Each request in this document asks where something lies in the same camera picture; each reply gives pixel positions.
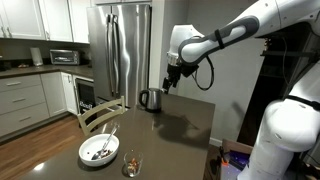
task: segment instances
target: kitchen counter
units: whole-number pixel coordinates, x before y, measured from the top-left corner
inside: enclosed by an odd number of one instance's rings
[[[144,154],[135,179],[203,179],[214,108],[211,103],[163,95],[161,113],[148,113],[137,105],[109,122],[120,123],[120,147],[111,163],[96,168],[84,165],[78,155],[84,138],[22,179],[129,179],[123,173],[123,157],[131,149]]]
[[[93,79],[92,68],[89,68],[88,65],[81,65],[81,66],[43,65],[39,67],[31,66],[27,68],[12,68],[7,71],[1,71],[0,79],[17,77],[17,76],[27,76],[27,75],[34,75],[34,74],[59,72],[59,71]]]

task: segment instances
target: stainless steel kettle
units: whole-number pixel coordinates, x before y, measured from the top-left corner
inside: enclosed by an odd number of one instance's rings
[[[151,113],[161,112],[161,90],[157,88],[149,88],[142,90],[139,95],[139,102]]]

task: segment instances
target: chair backrest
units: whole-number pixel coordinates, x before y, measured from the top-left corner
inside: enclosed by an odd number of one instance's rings
[[[78,119],[79,119],[79,123],[81,125],[81,128],[82,128],[82,131],[84,133],[84,135],[88,135],[90,134],[90,131],[96,127],[98,124],[116,116],[116,115],[119,115],[119,114],[122,114],[126,111],[126,108],[125,108],[125,103],[124,103],[124,96],[121,96],[120,99],[116,99],[116,100],[113,100],[113,101],[109,101],[109,102],[106,102],[106,103],[103,103],[103,104],[100,104],[88,111],[86,111],[85,113],[83,113],[82,115],[81,114],[78,114]],[[111,107],[111,106],[115,106],[115,105],[121,105],[121,108],[117,109],[117,110],[114,110],[112,112],[108,112],[100,117],[98,117],[97,119],[95,119],[94,121],[92,121],[90,124],[86,124],[86,120],[91,117],[92,115],[100,112],[100,111],[103,111],[103,110],[106,110],[107,108]]]

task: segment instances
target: wooden floor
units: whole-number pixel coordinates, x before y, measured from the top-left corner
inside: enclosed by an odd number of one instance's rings
[[[84,137],[75,116],[68,116],[0,146],[0,180],[18,179]],[[216,179],[210,160],[218,148],[209,146],[204,180]]]

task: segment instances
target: stainless steel refrigerator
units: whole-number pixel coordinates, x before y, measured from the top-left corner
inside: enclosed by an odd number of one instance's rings
[[[96,104],[125,96],[138,102],[148,87],[151,11],[147,4],[87,9]]]

